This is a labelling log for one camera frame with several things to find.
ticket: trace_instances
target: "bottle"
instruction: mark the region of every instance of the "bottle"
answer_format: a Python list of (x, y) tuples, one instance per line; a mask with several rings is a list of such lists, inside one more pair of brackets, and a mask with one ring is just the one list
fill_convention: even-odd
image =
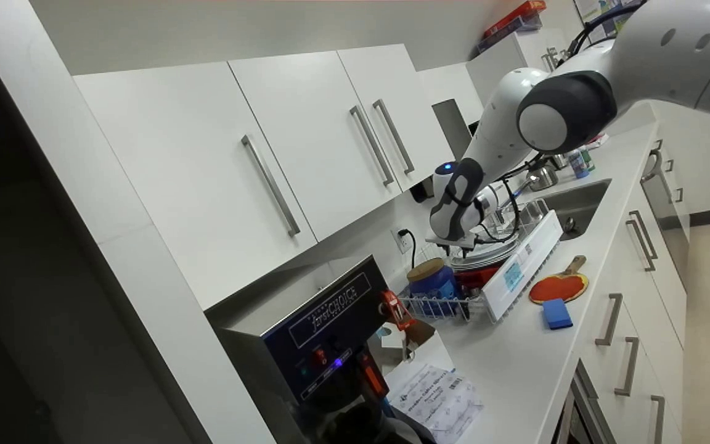
[(587, 177), (592, 172), (583, 152), (569, 152), (569, 165), (574, 170), (574, 177)]

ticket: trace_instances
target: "backsplash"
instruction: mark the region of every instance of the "backsplash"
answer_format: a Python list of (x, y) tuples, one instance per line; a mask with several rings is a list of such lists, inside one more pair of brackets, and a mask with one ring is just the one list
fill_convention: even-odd
[(343, 231), (328, 236), (326, 242), (315, 243), (306, 253), (297, 255), (286, 265), (297, 263), (322, 263), (338, 255), (376, 255), (386, 281), (400, 290), (407, 285), (407, 270), (412, 260), (412, 251), (400, 251), (398, 231), (412, 228), (420, 249), (416, 263), (429, 255), (441, 253), (439, 247), (429, 243), (432, 236), (429, 227), (429, 206), (435, 199), (414, 202), (409, 193), (396, 196), (392, 202), (378, 206), (376, 212), (366, 215), (356, 223), (346, 227)]

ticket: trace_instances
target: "blue object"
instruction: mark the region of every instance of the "blue object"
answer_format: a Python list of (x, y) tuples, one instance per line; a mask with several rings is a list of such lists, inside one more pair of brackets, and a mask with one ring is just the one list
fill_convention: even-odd
[(435, 172), (437, 175), (451, 175), (456, 170), (456, 163), (441, 163)]
[(456, 301), (462, 295), (456, 273), (449, 265), (439, 268), (437, 273), (423, 281), (409, 283), (409, 294), (423, 299), (439, 299), (439, 302), (437, 301), (425, 302), (428, 316), (455, 316), (460, 305)]
[(568, 302), (563, 299), (546, 301), (543, 302), (543, 316), (546, 316), (546, 322), (548, 322), (551, 331), (563, 331), (563, 327), (574, 325), (573, 316), (569, 316), (569, 307), (568, 307)]
[(574, 170), (574, 177), (585, 177), (592, 172), (592, 168), (587, 165), (587, 158), (583, 152), (569, 152), (569, 165)]

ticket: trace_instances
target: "orange object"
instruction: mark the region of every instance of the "orange object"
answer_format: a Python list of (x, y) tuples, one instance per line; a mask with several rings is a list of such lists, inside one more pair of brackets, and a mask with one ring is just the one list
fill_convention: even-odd
[(462, 283), (465, 294), (481, 290), (488, 279), (493, 279), (500, 270), (503, 260), (484, 265), (484, 268), (468, 268), (460, 270), (456, 281)]
[(378, 370), (376, 360), (367, 353), (363, 353), (357, 362), (367, 386), (373, 389), (373, 397), (383, 399), (387, 394), (387, 382), (383, 379), (383, 371)]
[(488, 37), (509, 29), (510, 21), (519, 19), (519, 16), (539, 15), (539, 11), (543, 11), (543, 9), (548, 9), (548, 1), (546, 1), (546, 0), (525, 0), (524, 5), (519, 5), (516, 9), (510, 9), (505, 16), (500, 16), (497, 25), (490, 25), (490, 27), (481, 33), (481, 38), (488, 38)]
[(585, 255), (574, 255), (573, 263), (563, 273), (546, 276), (543, 281), (539, 281), (531, 288), (531, 301), (546, 302), (555, 299), (563, 299), (563, 301), (580, 299), (587, 288), (587, 276), (580, 273), (583, 263), (585, 263)]

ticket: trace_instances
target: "cabinet handle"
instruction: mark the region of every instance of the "cabinet handle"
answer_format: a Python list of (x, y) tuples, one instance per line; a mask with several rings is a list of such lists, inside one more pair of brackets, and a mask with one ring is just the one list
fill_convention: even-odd
[(636, 358), (638, 358), (638, 353), (642, 353), (642, 338), (627, 338), (627, 342), (631, 344), (631, 354), (630, 354), (630, 370), (627, 370), (624, 386), (617, 386), (617, 394), (619, 394), (619, 397), (631, 397)]
[(404, 160), (404, 165), (407, 165), (407, 168), (404, 168), (404, 175), (414, 172), (414, 163), (412, 163), (412, 158), (409, 158), (409, 152), (407, 152), (407, 144), (404, 144), (404, 140), (403, 140), (403, 135), (400, 135), (400, 130), (398, 130), (398, 126), (396, 126), (396, 119), (391, 115), (386, 101), (383, 101), (383, 98), (376, 101), (376, 109), (379, 111), (379, 115), (383, 115), (391, 135), (396, 138), (396, 142), (398, 142), (398, 147), (400, 147), (400, 152), (403, 152), (403, 160)]
[(652, 249), (652, 259), (659, 259), (659, 253), (657, 253), (657, 247), (654, 247), (654, 242), (652, 242), (652, 234), (648, 234), (648, 227), (646, 227), (646, 220), (645, 220), (645, 215), (642, 215), (638, 209), (631, 209), (630, 215), (633, 215), (633, 217), (636, 217), (636, 221), (642, 221), (645, 236), (646, 236), (646, 242), (648, 242), (648, 249)]
[(354, 109), (351, 109), (351, 115), (357, 120), (366, 140), (371, 142), (378, 163), (379, 163), (379, 170), (383, 170), (383, 175), (386, 175), (383, 185), (386, 185), (386, 186), (392, 185), (392, 181), (396, 181), (396, 175), (392, 175), (391, 168), (387, 168), (387, 160), (386, 160), (386, 156), (383, 156), (383, 151), (379, 151), (379, 144), (378, 144), (378, 138), (376, 138), (373, 127), (366, 122), (366, 115), (363, 115), (360, 105), (354, 105)]
[(251, 138), (244, 135), (243, 144), (251, 152), (255, 163), (257, 163), (257, 170), (259, 170), (261, 180), (267, 181), (267, 190), (270, 190), (273, 204), (281, 209), (286, 231), (292, 236), (301, 234), (299, 220), (292, 215), (273, 172), (267, 168), (267, 163), (265, 163), (261, 152), (257, 151), (257, 144), (251, 142)]
[(652, 394), (652, 401), (657, 401), (657, 431), (654, 431), (654, 444), (664, 442), (667, 434), (667, 397)]
[(609, 347), (611, 339), (614, 339), (614, 336), (617, 336), (624, 294), (611, 294), (609, 299), (617, 301), (617, 302), (611, 302), (611, 313), (609, 313), (609, 322), (606, 322), (604, 338), (596, 338), (596, 344), (600, 344), (600, 347), (603, 347), (603, 344)]
[(646, 239), (642, 234), (642, 227), (633, 220), (627, 220), (627, 223), (633, 228), (636, 239), (642, 242), (645, 255), (648, 260), (646, 270), (657, 270), (657, 263), (654, 263), (654, 259), (648, 253), (648, 247), (646, 247)]

